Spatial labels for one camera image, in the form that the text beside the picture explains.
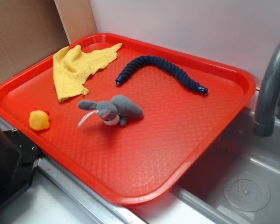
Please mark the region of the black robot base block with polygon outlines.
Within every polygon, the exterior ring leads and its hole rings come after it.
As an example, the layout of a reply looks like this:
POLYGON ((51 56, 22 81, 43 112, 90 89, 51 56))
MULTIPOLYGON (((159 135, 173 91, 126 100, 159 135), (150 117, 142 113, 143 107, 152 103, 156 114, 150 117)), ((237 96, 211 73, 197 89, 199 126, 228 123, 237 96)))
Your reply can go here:
POLYGON ((0 209, 30 188, 39 154, 21 131, 0 128, 0 209))

